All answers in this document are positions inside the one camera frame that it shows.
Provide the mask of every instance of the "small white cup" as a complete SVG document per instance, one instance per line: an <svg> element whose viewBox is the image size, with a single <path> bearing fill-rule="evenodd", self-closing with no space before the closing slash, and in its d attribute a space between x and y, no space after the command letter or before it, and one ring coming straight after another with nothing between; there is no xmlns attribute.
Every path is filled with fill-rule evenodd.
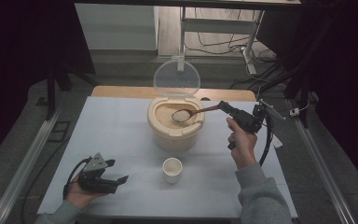
<svg viewBox="0 0 358 224"><path fill-rule="evenodd" d="M164 180L170 184L175 184L182 176L182 163L176 158L168 158L162 164Z"/></svg>

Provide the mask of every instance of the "aluminum rail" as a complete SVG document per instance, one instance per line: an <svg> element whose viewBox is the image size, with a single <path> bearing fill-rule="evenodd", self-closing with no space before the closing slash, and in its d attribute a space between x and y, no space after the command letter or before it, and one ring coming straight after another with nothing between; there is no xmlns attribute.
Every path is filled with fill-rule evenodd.
<svg viewBox="0 0 358 224"><path fill-rule="evenodd" d="M0 200L0 223L6 222L14 203L19 197L19 194L25 184L25 181L33 170L34 164L36 163L36 160L39 157L43 146L48 140L48 135L54 127L58 116L61 114L64 101L65 96L63 96L62 102L60 103L54 114L51 116L50 120L45 120L43 122L42 126L39 129L39 132L36 135L36 138L34 139L33 143L28 149L28 152L22 160L19 169L17 170L16 174L14 174L13 178L10 181L10 184L7 187L7 190L2 196Z"/></svg>
<svg viewBox="0 0 358 224"><path fill-rule="evenodd" d="M286 103L290 108L292 108L289 101L286 101ZM322 181L324 182L324 187L332 199L333 205L337 210L337 214L341 219L341 222L345 224L355 224L356 221L353 218L351 209L348 207L348 204L345 201L341 190L339 189L336 181L331 175L329 168L324 161L324 157L321 154L319 148L316 146L315 141L313 140L309 130L304 128L299 118L294 119L296 122L296 126L300 132L300 135L308 149L308 152L310 153L310 157L312 158L313 163L316 166L316 170L318 171Z"/></svg>

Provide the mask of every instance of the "wall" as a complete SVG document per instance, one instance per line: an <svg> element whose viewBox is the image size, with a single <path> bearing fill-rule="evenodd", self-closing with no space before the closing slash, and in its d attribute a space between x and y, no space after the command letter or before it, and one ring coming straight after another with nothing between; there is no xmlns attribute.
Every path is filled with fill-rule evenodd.
<svg viewBox="0 0 358 224"><path fill-rule="evenodd" d="M158 48L158 7L76 4L89 49Z"/></svg>

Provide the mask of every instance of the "human hand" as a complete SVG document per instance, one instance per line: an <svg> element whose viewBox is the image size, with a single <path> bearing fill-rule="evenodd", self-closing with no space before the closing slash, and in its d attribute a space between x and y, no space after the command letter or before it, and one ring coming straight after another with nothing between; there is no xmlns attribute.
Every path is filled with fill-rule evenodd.
<svg viewBox="0 0 358 224"><path fill-rule="evenodd" d="M257 136L254 133L244 131L234 119L227 118L228 128L233 132L228 137L228 142L235 142L231 150L231 157L240 170L243 167L257 163L255 160L255 142Z"/></svg>
<svg viewBox="0 0 358 224"><path fill-rule="evenodd" d="M80 209L84 209L87 205L89 205L89 203L91 203L92 200L106 195L104 193L92 193L83 190L77 184L78 177L79 175L75 176L69 184L68 194L66 195L66 200L68 202L74 204Z"/></svg>

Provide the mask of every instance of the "person's left hand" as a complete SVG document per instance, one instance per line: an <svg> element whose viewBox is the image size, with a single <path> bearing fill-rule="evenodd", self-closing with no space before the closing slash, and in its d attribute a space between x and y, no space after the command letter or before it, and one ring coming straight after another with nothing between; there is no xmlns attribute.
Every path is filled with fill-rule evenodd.
<svg viewBox="0 0 358 224"><path fill-rule="evenodd" d="M92 193L83 190L77 184L78 176L79 175L75 176L69 184L68 194L66 195L66 200L68 202L80 209L84 209L92 200L106 195L104 193Z"/></svg>

